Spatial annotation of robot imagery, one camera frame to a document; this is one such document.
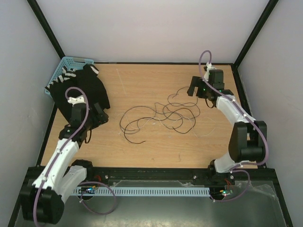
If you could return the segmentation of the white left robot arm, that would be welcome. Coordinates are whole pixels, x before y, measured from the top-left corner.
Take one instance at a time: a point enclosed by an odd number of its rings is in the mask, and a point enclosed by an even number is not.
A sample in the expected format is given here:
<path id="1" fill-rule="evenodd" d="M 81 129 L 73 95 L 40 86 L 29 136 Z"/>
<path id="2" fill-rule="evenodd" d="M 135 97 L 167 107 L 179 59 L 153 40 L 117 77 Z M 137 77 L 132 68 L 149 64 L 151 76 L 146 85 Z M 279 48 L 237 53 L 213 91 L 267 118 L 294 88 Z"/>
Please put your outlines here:
<path id="1" fill-rule="evenodd" d="M 93 164 L 72 161 L 87 139 L 88 132 L 108 122 L 108 115 L 98 105 L 73 104 L 69 123 L 59 134 L 55 151 L 41 174 L 20 190 L 23 218 L 36 223 L 57 224 L 67 199 L 80 183 L 94 179 Z"/>

